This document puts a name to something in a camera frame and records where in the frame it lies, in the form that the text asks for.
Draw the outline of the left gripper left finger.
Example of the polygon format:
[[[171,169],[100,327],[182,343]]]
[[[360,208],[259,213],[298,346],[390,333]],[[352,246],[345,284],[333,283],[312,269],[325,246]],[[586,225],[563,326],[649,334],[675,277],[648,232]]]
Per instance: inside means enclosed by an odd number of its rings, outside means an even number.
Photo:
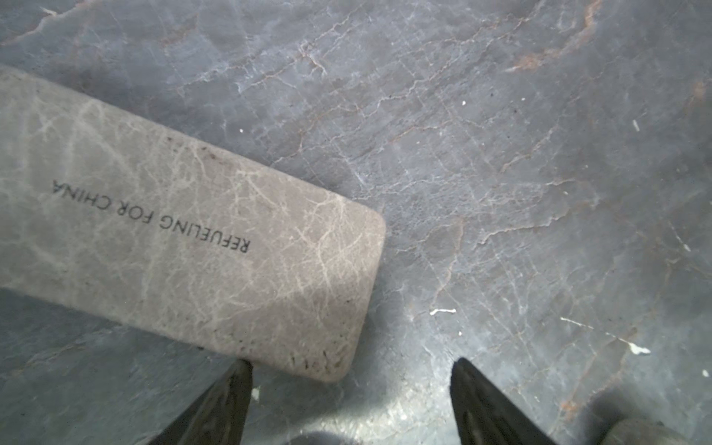
[[[252,389],[252,364],[235,361],[149,444],[241,443]]]

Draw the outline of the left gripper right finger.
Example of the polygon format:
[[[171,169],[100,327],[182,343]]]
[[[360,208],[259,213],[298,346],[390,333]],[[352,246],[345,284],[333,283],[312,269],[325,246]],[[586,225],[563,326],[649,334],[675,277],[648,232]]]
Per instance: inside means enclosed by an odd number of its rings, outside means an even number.
[[[450,396],[461,443],[554,445],[507,396],[472,363],[452,367]]]

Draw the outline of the grey rectangular eyeglass case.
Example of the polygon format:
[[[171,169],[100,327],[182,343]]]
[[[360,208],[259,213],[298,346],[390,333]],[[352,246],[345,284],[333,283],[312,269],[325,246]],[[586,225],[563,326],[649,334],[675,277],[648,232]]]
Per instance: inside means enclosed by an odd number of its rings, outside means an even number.
[[[336,382],[385,235],[339,194],[1,70],[4,289]]]

